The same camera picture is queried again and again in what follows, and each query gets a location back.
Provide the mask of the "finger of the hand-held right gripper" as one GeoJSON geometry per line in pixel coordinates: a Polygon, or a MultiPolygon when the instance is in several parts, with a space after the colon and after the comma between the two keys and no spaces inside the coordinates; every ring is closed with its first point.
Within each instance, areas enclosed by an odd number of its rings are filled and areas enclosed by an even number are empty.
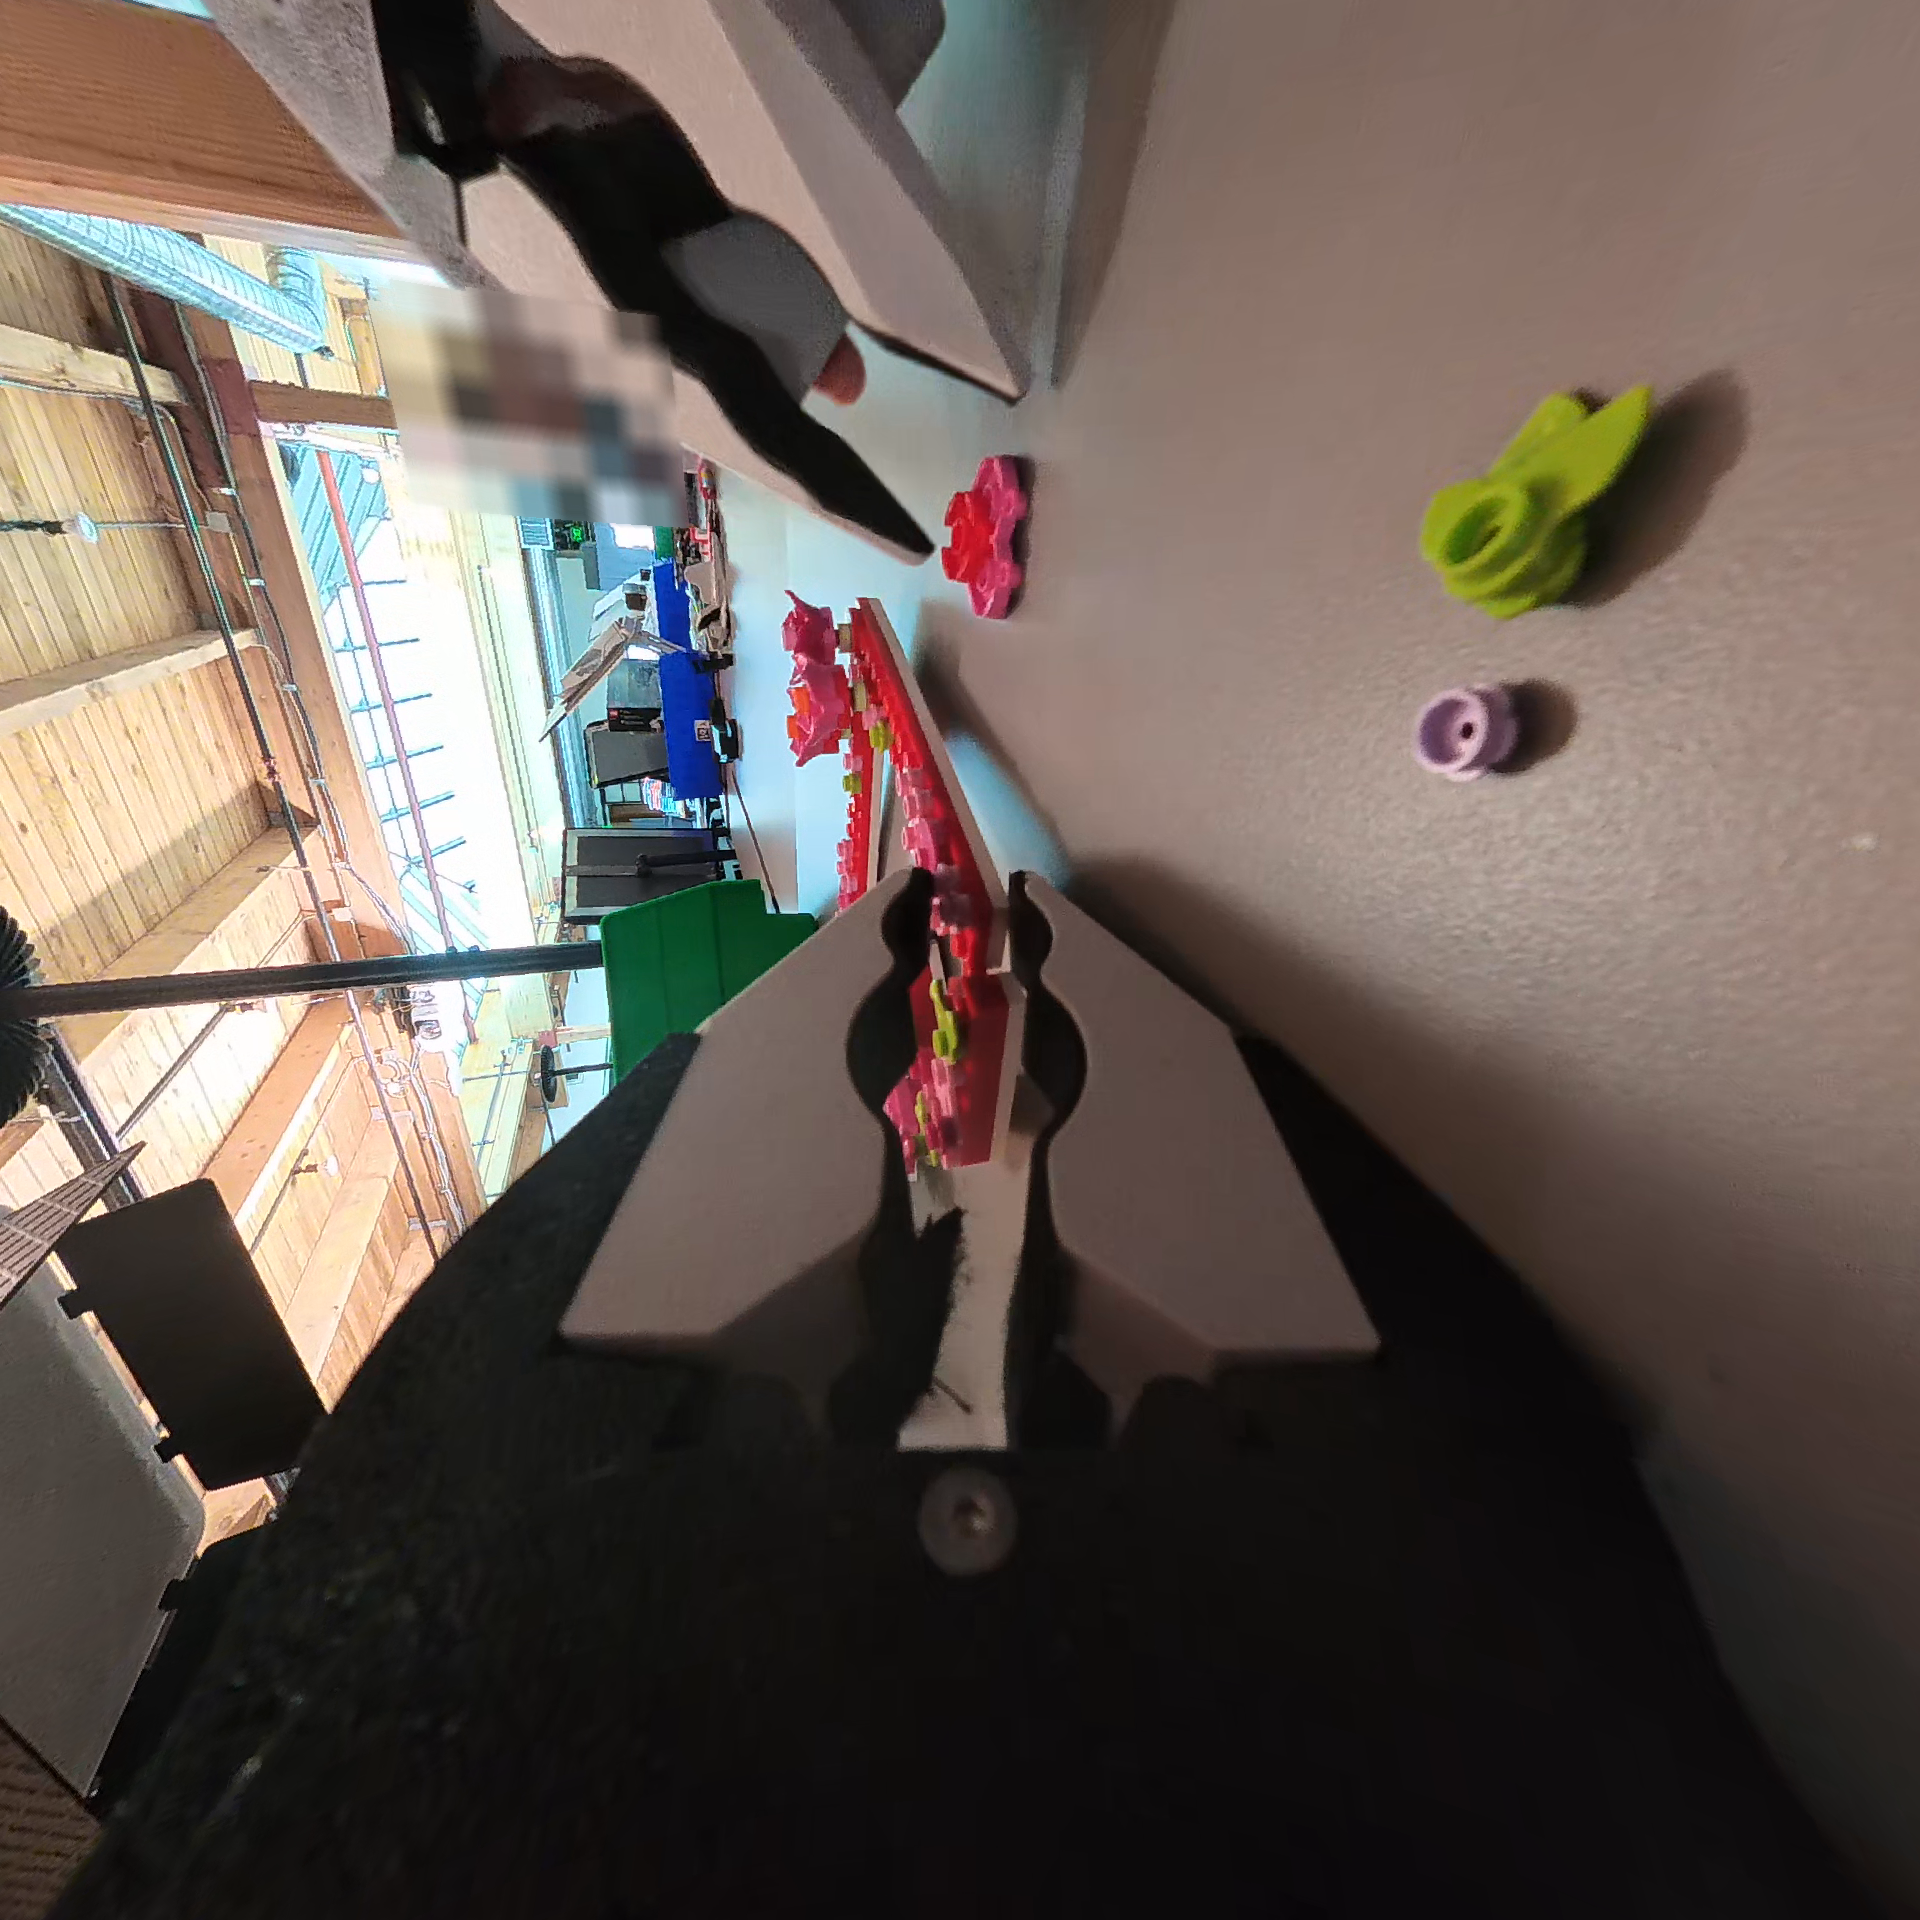
{"type": "Polygon", "coordinates": [[[646,91],[725,200],[782,227],[876,341],[1004,402],[1028,391],[1010,307],[833,3],[502,11],[550,53],[603,60],[646,91]]]}
{"type": "Polygon", "coordinates": [[[933,540],[867,459],[789,394],[744,332],[703,311],[666,244],[739,207],[686,152],[510,149],[460,190],[465,244],[502,292],[587,311],[666,363],[669,434],[905,564],[933,540]]]}

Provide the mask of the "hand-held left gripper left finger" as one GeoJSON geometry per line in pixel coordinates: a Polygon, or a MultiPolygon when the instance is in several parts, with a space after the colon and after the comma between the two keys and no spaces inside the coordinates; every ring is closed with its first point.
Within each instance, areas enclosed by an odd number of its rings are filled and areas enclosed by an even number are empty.
{"type": "Polygon", "coordinates": [[[564,1310],[600,1358],[787,1387],[900,1450],[951,1315],[961,1211],[919,1216],[890,1091],[915,1049],[933,882],[887,875],[701,1028],[564,1310]]]}

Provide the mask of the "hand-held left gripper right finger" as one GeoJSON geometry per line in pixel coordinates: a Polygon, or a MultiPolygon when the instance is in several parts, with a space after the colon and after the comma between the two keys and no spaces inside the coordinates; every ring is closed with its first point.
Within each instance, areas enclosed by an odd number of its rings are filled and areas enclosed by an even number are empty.
{"type": "Polygon", "coordinates": [[[1010,890],[1029,1148],[1007,1440],[1102,1447],[1161,1381],[1364,1364],[1379,1332],[1229,1023],[1037,873],[1010,890]]]}

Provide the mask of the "red flower lego piece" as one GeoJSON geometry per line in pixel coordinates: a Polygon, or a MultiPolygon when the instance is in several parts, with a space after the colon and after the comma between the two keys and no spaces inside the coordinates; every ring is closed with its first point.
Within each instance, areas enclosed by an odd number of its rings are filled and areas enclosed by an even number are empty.
{"type": "Polygon", "coordinates": [[[976,617],[1005,620],[1020,602],[1029,516],[1028,466],[1010,452],[982,457],[972,482],[948,496],[939,568],[976,617]]]}

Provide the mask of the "red lego half with hearts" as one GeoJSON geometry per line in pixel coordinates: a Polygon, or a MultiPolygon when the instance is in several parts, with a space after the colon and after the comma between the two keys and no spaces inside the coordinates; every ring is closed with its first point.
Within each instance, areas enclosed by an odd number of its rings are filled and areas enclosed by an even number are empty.
{"type": "Polygon", "coordinates": [[[785,737],[796,763],[829,756],[844,797],[836,909],[882,878],[891,852],[931,886],[908,1008],[915,1053],[883,1100],[905,1173],[992,1163],[1018,1080],[1023,989],[1012,971],[1005,884],[882,604],[838,617],[787,597],[785,737]]]}

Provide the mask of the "lilac round lego stud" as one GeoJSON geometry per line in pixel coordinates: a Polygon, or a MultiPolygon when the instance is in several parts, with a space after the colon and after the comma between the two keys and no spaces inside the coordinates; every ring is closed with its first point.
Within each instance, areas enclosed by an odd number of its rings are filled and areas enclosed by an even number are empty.
{"type": "Polygon", "coordinates": [[[1465,783],[1502,770],[1522,740],[1522,716],[1505,684],[1452,685],[1419,708],[1412,748],[1417,763],[1465,783]]]}

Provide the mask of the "green leaf lego piece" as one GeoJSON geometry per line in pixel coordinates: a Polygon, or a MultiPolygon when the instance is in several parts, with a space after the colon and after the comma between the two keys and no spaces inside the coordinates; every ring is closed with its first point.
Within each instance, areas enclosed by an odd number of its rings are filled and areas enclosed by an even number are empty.
{"type": "Polygon", "coordinates": [[[1600,406],[1549,394],[1483,474],[1434,492],[1417,551],[1446,595],[1498,620],[1563,602],[1588,564],[1588,512],[1629,466],[1652,413],[1647,383],[1600,406]]]}

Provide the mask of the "green plastic crate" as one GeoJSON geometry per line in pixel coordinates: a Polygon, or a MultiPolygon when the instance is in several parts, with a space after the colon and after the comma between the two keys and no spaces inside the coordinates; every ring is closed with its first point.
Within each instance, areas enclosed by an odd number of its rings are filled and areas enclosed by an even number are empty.
{"type": "Polygon", "coordinates": [[[602,916],[613,1080],[664,1040],[692,1036],[818,927],[809,913],[774,909],[757,878],[709,879],[602,916]]]}

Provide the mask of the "silver metal stand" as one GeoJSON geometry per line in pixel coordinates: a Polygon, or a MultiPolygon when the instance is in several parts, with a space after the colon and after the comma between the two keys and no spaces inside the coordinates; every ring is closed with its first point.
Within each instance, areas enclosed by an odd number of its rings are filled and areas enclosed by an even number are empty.
{"type": "Polygon", "coordinates": [[[611,620],[561,674],[557,694],[546,708],[538,737],[541,741],[550,740],[564,719],[583,703],[587,694],[636,652],[659,662],[662,655],[683,654],[683,650],[683,642],[646,632],[638,614],[630,611],[611,620]]]}

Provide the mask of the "black equipment case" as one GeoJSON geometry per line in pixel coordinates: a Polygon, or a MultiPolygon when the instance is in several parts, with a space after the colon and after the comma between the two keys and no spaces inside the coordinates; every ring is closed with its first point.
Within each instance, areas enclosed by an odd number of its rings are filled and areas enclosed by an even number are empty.
{"type": "Polygon", "coordinates": [[[662,722],[659,662],[625,658],[603,682],[603,716],[583,729],[593,787],[664,780],[667,750],[662,722]]]}

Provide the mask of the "black box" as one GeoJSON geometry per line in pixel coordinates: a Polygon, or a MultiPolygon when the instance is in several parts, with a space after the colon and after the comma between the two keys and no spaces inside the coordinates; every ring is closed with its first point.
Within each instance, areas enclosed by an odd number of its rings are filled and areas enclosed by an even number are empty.
{"type": "Polygon", "coordinates": [[[615,909],[741,875],[724,828],[644,822],[564,828],[560,919],[592,927],[615,909]]]}

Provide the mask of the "black panel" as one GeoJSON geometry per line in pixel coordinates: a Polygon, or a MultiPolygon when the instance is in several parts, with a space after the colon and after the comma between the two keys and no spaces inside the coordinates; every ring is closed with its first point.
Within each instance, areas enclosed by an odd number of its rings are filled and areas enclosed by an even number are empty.
{"type": "Polygon", "coordinates": [[[212,1179],[84,1218],[53,1256],[65,1313],[105,1332],[161,1462],[210,1491],[298,1468],[324,1402],[212,1179]]]}

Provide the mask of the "black ribbed disc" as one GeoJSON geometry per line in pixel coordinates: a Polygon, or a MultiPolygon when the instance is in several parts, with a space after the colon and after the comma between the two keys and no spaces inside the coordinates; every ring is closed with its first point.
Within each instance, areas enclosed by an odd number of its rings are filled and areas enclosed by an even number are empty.
{"type": "MultiPolygon", "coordinates": [[[[40,985],[40,961],[33,940],[22,924],[2,912],[2,1000],[11,1003],[11,995],[40,985]]],[[[42,1020],[2,1011],[2,1125],[7,1127],[22,1115],[40,1091],[49,1042],[42,1020]]]]}

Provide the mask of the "grey panel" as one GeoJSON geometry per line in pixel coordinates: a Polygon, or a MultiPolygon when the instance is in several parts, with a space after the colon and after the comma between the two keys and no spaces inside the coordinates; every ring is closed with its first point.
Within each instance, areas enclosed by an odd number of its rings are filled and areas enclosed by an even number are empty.
{"type": "Polygon", "coordinates": [[[2,1311],[2,1714],[88,1795],[201,1500],[49,1266],[2,1311]]]}

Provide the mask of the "metal air duct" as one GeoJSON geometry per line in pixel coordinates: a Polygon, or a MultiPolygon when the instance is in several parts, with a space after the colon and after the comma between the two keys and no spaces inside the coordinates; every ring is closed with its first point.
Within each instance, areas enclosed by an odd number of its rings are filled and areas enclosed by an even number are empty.
{"type": "Polygon", "coordinates": [[[33,203],[2,203],[2,223],[284,351],[331,354],[324,268],[312,252],[269,247],[266,273],[253,273],[156,223],[33,203]]]}

